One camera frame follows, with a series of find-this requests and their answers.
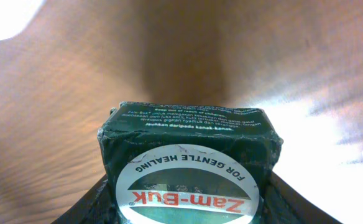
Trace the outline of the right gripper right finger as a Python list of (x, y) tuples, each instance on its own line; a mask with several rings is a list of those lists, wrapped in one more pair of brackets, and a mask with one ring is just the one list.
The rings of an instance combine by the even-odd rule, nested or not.
[(265, 224), (341, 224), (274, 172), (265, 190), (262, 218), (261, 223)]

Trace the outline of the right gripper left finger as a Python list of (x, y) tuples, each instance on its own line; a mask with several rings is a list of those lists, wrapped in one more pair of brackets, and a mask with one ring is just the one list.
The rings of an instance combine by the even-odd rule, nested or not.
[(117, 211), (111, 201), (107, 175), (52, 224), (117, 224)]

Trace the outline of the dark green round-label box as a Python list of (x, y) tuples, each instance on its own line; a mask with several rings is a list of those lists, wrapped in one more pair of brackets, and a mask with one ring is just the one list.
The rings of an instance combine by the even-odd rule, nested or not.
[(123, 102), (98, 131), (120, 223), (259, 223), (282, 139), (258, 108)]

